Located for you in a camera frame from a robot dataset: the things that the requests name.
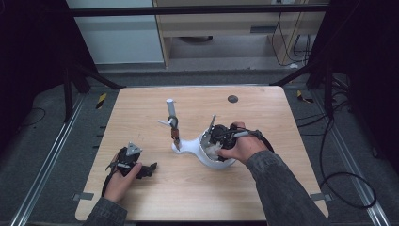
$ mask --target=left hand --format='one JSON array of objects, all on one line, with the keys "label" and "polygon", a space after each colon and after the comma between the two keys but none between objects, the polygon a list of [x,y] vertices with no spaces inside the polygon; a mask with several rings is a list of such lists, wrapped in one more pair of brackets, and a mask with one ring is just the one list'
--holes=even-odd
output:
[{"label": "left hand", "polygon": [[115,203],[120,202],[125,196],[131,183],[140,172],[141,166],[142,164],[137,162],[125,177],[119,171],[115,172],[106,187],[104,198]]}]

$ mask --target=gray sleeve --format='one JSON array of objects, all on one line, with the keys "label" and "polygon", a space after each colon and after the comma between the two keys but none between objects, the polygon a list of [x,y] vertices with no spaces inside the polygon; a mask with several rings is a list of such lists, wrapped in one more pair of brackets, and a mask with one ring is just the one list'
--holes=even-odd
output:
[{"label": "gray sleeve", "polygon": [[247,168],[255,179],[269,225],[329,225],[278,155],[269,151],[256,153],[247,161]]},{"label": "gray sleeve", "polygon": [[83,225],[123,225],[126,220],[126,215],[127,211],[125,209],[101,197]]}]

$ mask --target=small round object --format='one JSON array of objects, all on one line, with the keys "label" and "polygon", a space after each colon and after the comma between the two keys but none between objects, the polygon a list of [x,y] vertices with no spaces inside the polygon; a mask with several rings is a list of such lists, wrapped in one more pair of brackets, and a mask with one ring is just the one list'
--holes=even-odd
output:
[{"label": "small round object", "polygon": [[235,95],[230,95],[230,96],[227,98],[227,100],[228,100],[230,103],[237,103],[237,102],[238,102],[238,97],[235,96]]}]

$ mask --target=hand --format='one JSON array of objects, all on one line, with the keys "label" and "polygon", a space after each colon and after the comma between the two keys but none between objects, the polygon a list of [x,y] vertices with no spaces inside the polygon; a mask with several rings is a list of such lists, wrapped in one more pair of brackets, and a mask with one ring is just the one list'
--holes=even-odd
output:
[{"label": "hand", "polygon": [[[238,128],[246,128],[243,122],[234,122]],[[232,149],[220,149],[216,153],[225,158],[234,158],[244,165],[252,155],[260,151],[268,150],[264,143],[254,136],[239,137]]]},{"label": "hand", "polygon": [[104,198],[112,202],[121,201],[125,196],[126,191],[129,189],[130,184],[140,172],[141,166],[141,163],[137,163],[125,177],[123,177],[119,171],[115,172],[106,187]]}]

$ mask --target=table top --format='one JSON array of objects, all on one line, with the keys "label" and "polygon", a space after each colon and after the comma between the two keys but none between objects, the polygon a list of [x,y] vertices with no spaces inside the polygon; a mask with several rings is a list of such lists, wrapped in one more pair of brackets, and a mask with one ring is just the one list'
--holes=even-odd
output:
[{"label": "table top", "polygon": [[[238,97],[230,103],[228,97]],[[134,180],[121,205],[127,220],[265,220],[255,182],[236,161],[226,169],[205,167],[192,154],[172,151],[166,99],[174,100],[180,138],[195,139],[217,115],[215,124],[243,121],[259,129],[310,194],[320,193],[291,108],[280,87],[156,87],[122,89],[115,102],[76,218],[85,220],[101,197],[105,171],[119,149],[133,141],[143,149],[144,166],[157,162],[152,177]],[[324,201],[316,204],[327,216]]]}]

